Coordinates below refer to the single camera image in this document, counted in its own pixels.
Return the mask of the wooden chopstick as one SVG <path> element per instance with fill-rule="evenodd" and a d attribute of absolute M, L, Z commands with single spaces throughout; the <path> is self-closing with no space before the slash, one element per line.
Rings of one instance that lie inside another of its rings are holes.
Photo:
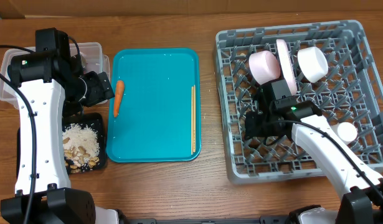
<path fill-rule="evenodd" d="M 194 86 L 191 86 L 191 155 L 194 154 Z"/>
<path fill-rule="evenodd" d="M 192 130 L 193 130 L 193 147 L 192 152 L 196 152 L 196 86 L 192 86 Z"/>

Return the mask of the peanuts and rice scraps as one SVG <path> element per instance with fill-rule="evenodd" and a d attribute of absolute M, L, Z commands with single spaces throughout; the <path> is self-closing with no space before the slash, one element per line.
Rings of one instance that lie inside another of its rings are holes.
<path fill-rule="evenodd" d="M 100 163 L 98 134 L 92 128 L 71 124 L 63 131 L 65 166 L 71 174 L 96 168 Z"/>

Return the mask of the grey dishwasher rack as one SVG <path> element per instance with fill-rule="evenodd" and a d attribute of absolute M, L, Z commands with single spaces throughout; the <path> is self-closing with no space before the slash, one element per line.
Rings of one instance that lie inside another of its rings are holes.
<path fill-rule="evenodd" d="M 222 113 L 227 176 L 234 184 L 257 184 L 322 174 L 302 148 L 283 138 L 244 139 L 245 115 L 258 108 L 258 85 L 248 58 L 255 52 L 277 53 L 282 39 L 296 78 L 298 101 L 312 101 L 331 124 L 350 122 L 357 138 L 350 148 L 364 163 L 383 172 L 383 86 L 360 22 L 355 20 L 223 30 L 215 37 L 215 74 Z M 309 83 L 297 53 L 317 47 L 328 61 L 329 72 Z"/>

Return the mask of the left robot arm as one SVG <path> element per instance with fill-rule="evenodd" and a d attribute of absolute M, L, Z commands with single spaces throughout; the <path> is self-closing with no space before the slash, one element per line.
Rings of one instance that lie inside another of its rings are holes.
<path fill-rule="evenodd" d="M 67 173 L 62 120 L 113 98 L 106 73 L 85 73 L 74 39 L 55 28 L 35 33 L 35 49 L 15 56 L 2 80 L 16 93 L 20 148 L 15 195 L 1 201 L 9 223 L 126 223 L 117 209 L 95 205 L 73 189 Z"/>

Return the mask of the pink bowl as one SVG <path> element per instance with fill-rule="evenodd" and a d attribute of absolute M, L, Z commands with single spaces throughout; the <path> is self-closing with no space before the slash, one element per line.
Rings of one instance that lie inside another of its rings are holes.
<path fill-rule="evenodd" d="M 268 50 L 251 54 L 248 64 L 253 78 L 259 85 L 280 77 L 278 60 Z"/>

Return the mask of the orange carrot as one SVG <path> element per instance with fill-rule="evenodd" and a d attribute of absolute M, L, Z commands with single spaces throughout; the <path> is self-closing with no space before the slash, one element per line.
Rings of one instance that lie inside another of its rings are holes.
<path fill-rule="evenodd" d="M 125 91 L 125 83 L 123 80 L 118 80 L 115 88 L 115 99 L 113 104 L 113 117 L 116 118 L 119 114 L 121 101 Z"/>

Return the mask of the wooden chopstick right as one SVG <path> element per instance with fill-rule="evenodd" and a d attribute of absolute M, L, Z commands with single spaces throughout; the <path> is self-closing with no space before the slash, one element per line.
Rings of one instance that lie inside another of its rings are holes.
<path fill-rule="evenodd" d="M 192 152 L 196 152 L 196 86 L 192 86 L 192 130 L 193 130 L 193 147 Z"/>

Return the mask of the white cup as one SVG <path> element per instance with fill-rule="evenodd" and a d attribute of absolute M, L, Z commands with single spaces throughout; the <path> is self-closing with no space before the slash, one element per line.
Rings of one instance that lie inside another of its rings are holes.
<path fill-rule="evenodd" d="M 357 129 L 352 123 L 342 122 L 331 126 L 331 129 L 343 143 L 349 144 L 356 140 Z"/>

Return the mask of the wooden chopstick left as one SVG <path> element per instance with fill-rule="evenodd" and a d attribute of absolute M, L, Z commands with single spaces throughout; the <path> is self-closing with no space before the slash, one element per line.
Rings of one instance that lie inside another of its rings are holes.
<path fill-rule="evenodd" d="M 191 155 L 194 154 L 194 86 L 191 86 Z"/>

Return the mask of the black tray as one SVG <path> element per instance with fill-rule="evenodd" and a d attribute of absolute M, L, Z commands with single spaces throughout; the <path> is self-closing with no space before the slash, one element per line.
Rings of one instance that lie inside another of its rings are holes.
<path fill-rule="evenodd" d="M 99 165 L 96 166 L 96 168 L 86 170 L 85 172 L 89 172 L 91 170 L 103 169 L 106 164 L 107 155 L 106 155 L 106 134 L 105 134 L 105 128 L 103 125 L 103 118 L 101 114 L 90 113 L 90 114 L 75 115 L 75 116 L 65 118 L 63 120 L 63 131 L 65 130 L 65 128 L 69 127 L 71 124 L 79 124 L 83 128 L 85 126 L 88 126 L 97 132 L 98 143 L 100 144 L 100 153 L 98 155 L 98 158 L 100 159 L 100 163 Z"/>

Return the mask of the teal serving tray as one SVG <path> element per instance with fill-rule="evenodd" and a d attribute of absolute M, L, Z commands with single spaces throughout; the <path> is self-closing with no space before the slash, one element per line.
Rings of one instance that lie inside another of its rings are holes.
<path fill-rule="evenodd" d="M 110 101 L 106 153 L 118 163 L 192 161 L 201 152 L 199 57 L 189 48 L 124 49 L 111 85 L 125 83 L 119 114 Z M 196 152 L 191 155 L 191 86 L 196 86 Z"/>

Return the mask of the white bowl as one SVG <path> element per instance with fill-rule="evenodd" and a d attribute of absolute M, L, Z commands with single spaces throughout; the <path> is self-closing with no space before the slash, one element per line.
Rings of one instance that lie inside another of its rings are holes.
<path fill-rule="evenodd" d="M 316 83 L 328 73 L 326 57 L 317 47 L 308 47 L 299 50 L 297 59 L 301 72 L 311 83 Z"/>

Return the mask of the clear plastic bin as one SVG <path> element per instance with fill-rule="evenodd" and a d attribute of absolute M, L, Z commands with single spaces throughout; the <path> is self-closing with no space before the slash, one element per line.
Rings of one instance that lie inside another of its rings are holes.
<path fill-rule="evenodd" d="M 110 74 L 110 60 L 107 55 L 103 54 L 102 46 L 98 42 L 85 42 L 78 44 L 80 54 L 82 56 L 83 66 L 85 73 L 94 71 L 96 73 L 105 72 L 108 77 L 108 81 L 111 81 Z M 23 55 L 27 52 L 19 49 L 9 49 L 5 52 L 0 73 L 9 80 L 7 73 L 7 67 L 11 63 L 11 59 L 14 56 Z M 10 103 L 18 109 L 16 92 L 12 90 L 0 79 L 0 101 Z"/>

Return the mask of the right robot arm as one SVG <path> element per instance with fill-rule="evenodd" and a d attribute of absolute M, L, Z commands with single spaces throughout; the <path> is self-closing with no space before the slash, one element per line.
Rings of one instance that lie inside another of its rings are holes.
<path fill-rule="evenodd" d="M 285 80 L 260 85 L 259 109 L 245 119 L 245 139 L 286 136 L 306 151 L 335 188 L 338 210 L 310 205 L 289 213 L 287 223 L 383 223 L 383 176 L 358 158 L 312 102 L 297 102 Z"/>

